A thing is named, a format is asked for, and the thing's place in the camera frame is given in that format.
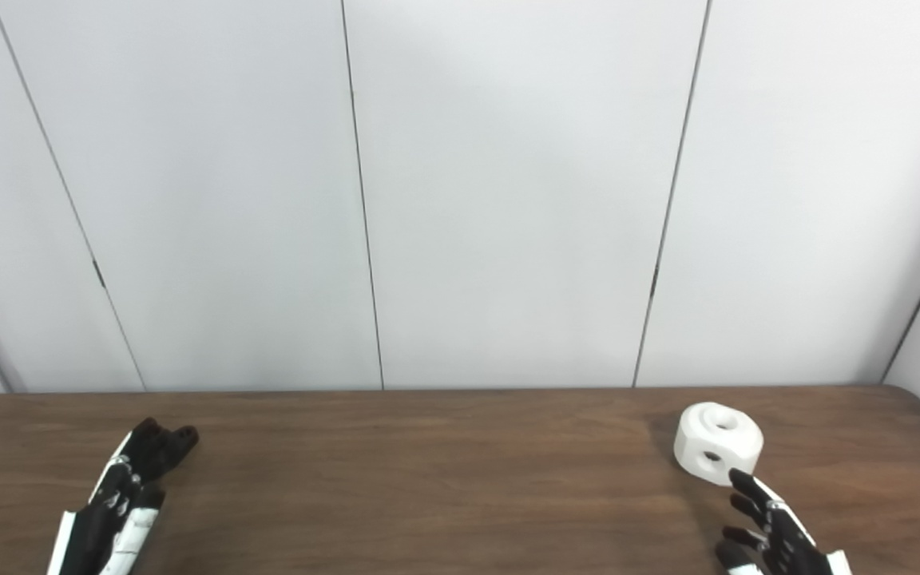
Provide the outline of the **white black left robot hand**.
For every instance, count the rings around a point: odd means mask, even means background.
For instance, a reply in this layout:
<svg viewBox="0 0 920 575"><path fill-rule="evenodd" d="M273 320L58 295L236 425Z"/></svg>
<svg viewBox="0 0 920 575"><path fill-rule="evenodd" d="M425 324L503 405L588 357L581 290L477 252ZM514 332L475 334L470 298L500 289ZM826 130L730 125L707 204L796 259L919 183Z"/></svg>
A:
<svg viewBox="0 0 920 575"><path fill-rule="evenodd" d="M61 516L48 574L131 574L161 512L164 489L142 478L130 432L103 466L86 505Z"/></svg>

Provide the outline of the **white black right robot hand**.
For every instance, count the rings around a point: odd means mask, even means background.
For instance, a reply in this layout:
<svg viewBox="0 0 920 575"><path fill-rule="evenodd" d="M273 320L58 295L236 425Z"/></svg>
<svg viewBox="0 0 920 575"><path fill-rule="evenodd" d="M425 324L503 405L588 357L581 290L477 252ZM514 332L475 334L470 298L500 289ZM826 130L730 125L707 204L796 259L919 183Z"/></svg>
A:
<svg viewBox="0 0 920 575"><path fill-rule="evenodd" d="M757 530L726 526L713 549L727 574L851 574L843 550L821 552L791 506L762 480L732 467L731 506Z"/></svg>

